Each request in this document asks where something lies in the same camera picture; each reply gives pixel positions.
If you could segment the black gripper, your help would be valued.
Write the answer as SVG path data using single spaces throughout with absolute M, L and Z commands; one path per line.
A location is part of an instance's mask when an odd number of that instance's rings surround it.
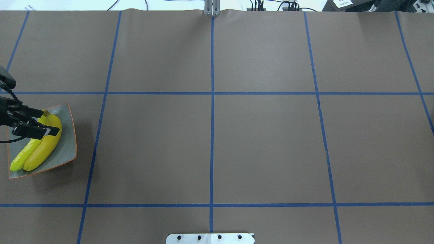
M 21 107 L 15 99 L 0 97 L 0 125 L 14 126 L 12 134 L 18 137 L 42 139 L 45 136 L 57 136 L 59 127 L 43 124 L 18 123 L 24 119 L 41 118 L 44 111 L 28 106 Z

